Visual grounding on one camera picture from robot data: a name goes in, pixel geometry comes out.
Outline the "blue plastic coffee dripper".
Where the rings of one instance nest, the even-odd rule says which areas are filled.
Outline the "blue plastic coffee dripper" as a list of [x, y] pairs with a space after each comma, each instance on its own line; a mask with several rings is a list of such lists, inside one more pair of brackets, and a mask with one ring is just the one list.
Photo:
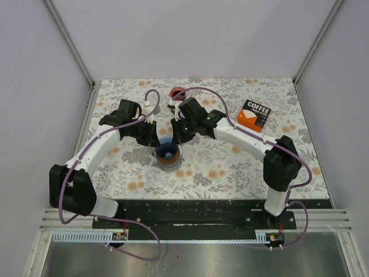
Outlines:
[[178, 151], [178, 145], [172, 141], [172, 137], [162, 137], [159, 139], [160, 145], [155, 148], [158, 158], [173, 158]]

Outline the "clear glass server pitcher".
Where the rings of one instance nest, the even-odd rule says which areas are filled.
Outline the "clear glass server pitcher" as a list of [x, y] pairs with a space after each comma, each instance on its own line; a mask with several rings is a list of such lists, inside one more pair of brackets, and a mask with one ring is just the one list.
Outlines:
[[155, 151], [152, 151], [152, 156], [155, 158], [158, 168], [163, 171], [175, 171], [180, 167], [182, 163], [180, 150], [177, 151], [173, 158], [169, 159], [158, 158], [155, 154]]

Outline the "orange coffee filter box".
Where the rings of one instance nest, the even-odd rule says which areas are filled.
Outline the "orange coffee filter box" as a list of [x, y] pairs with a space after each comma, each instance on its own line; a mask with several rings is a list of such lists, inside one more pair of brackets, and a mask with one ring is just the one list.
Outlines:
[[271, 111], [270, 108], [247, 99], [237, 116], [237, 122], [255, 132], [261, 133]]

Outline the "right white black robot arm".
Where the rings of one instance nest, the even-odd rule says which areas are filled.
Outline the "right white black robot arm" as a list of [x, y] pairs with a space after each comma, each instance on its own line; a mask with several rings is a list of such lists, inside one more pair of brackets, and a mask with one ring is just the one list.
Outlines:
[[225, 113], [206, 111], [195, 98], [169, 100], [169, 106], [174, 111], [173, 142], [184, 144], [199, 134], [230, 143], [262, 162], [263, 180], [268, 186], [262, 221], [271, 229], [280, 225], [289, 187], [302, 167], [292, 139], [272, 138], [238, 127]]

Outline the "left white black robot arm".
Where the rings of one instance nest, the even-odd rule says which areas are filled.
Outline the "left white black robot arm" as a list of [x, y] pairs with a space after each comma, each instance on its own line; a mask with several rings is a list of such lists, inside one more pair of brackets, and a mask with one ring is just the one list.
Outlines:
[[103, 216], [113, 228], [121, 227], [124, 212], [118, 202], [98, 196], [92, 177], [107, 154], [125, 137], [140, 145], [157, 147], [154, 113], [158, 109], [146, 101], [144, 106], [130, 100], [121, 100], [118, 108], [105, 115], [92, 138], [63, 165], [53, 165], [49, 172], [50, 205], [60, 212], [81, 216]]

